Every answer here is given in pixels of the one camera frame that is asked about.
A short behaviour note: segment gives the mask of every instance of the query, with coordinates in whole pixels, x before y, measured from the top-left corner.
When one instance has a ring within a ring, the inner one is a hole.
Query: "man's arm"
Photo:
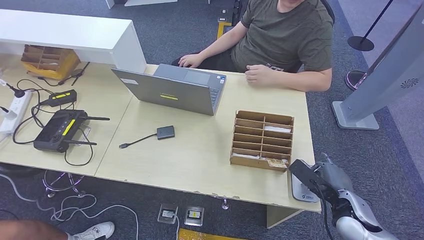
[[[246,79],[255,86],[290,88],[303,92],[324,92],[330,88],[332,69],[289,73],[264,65],[247,66]]]
[[[226,32],[205,50],[201,51],[200,54],[205,59],[220,54],[240,42],[247,33],[248,28],[241,22],[238,22],[230,31]]]
[[[178,64],[180,67],[197,68],[205,59],[220,54],[236,45],[247,34],[246,28],[241,22],[237,23],[230,31],[226,32],[205,50],[198,54],[189,54],[181,57]]]

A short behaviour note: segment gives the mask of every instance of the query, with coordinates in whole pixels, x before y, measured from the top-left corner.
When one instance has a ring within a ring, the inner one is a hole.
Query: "black pants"
[[[232,48],[219,53],[215,56],[206,58],[197,69],[207,69],[207,70],[217,70],[217,71],[226,71],[226,72],[238,72],[236,66],[234,66],[233,60],[231,59],[231,50]],[[175,59],[172,62],[173,66],[179,66],[178,62],[180,58]]]

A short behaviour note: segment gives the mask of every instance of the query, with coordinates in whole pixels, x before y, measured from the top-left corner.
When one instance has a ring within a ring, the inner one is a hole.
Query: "floor socket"
[[[164,224],[174,224],[175,215],[178,213],[178,206],[175,204],[162,203],[160,205],[157,221]]]
[[[188,206],[187,211],[185,212],[185,225],[190,226],[202,226],[203,225],[203,215],[205,213],[205,208],[201,206]]]

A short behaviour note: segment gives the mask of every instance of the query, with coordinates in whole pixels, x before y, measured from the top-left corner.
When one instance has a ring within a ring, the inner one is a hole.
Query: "power strip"
[[[27,111],[28,105],[30,104],[32,95],[32,91],[26,91],[23,97],[15,97],[13,99],[9,110],[13,111],[17,115],[17,117],[15,117],[14,119],[5,118],[0,126],[0,134],[14,133],[16,127],[21,123],[22,119],[24,118],[25,112]]]

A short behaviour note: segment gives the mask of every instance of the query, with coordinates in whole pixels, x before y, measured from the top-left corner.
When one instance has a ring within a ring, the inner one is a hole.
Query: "laptop keyboard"
[[[217,100],[218,93],[220,92],[220,90],[210,87],[209,92],[210,92],[210,100],[212,100],[212,106],[213,106],[215,105],[215,101]]]

